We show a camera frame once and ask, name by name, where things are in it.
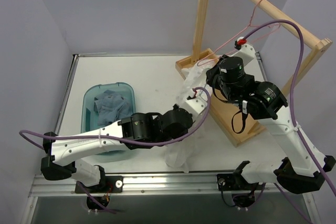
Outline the white garment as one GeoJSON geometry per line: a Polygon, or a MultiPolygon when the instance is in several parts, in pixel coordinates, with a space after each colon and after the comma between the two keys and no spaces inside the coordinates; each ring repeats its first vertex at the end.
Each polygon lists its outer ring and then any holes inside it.
{"type": "Polygon", "coordinates": [[[199,152],[201,138],[205,136],[203,123],[208,115],[206,111],[209,108],[209,97],[212,95],[211,87],[206,83],[206,72],[214,66],[213,63],[207,63],[202,66],[194,65],[191,68],[183,69],[182,72],[186,78],[176,97],[176,104],[180,107],[186,98],[186,93],[192,89],[207,101],[206,109],[195,120],[189,131],[193,133],[187,138],[167,146],[165,152],[165,162],[168,167],[180,168],[183,172],[189,172],[190,158],[199,152]]]}

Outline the blue denim skirt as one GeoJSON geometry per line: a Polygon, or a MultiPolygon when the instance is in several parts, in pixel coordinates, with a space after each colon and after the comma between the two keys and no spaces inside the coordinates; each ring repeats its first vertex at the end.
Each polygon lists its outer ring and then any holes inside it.
{"type": "Polygon", "coordinates": [[[106,90],[94,98],[94,111],[98,113],[97,125],[107,126],[132,115],[131,102],[120,93],[106,90]]]}

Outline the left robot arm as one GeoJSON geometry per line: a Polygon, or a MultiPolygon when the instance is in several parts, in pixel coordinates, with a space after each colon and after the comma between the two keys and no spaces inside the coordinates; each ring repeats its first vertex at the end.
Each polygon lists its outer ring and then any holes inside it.
{"type": "Polygon", "coordinates": [[[43,147],[47,153],[41,160],[46,180],[72,178],[94,192],[105,188],[104,169],[84,158],[109,151],[152,148],[177,139],[192,127],[198,114],[191,108],[175,105],[164,114],[135,113],[98,130],[72,136],[45,134],[43,147]]]}

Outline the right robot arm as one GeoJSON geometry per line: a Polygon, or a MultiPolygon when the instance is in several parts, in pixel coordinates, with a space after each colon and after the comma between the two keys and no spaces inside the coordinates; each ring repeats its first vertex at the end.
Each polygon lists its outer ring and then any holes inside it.
{"type": "Polygon", "coordinates": [[[251,116],[267,129],[286,155],[271,163],[243,161],[233,172],[236,187],[278,183],[294,194],[321,188],[325,182],[323,174],[333,169],[335,158],[315,148],[299,124],[292,121],[287,99],[275,84],[255,80],[245,72],[242,58],[234,56],[222,56],[207,70],[206,83],[213,91],[221,92],[223,103],[239,108],[242,125],[251,116]]]}

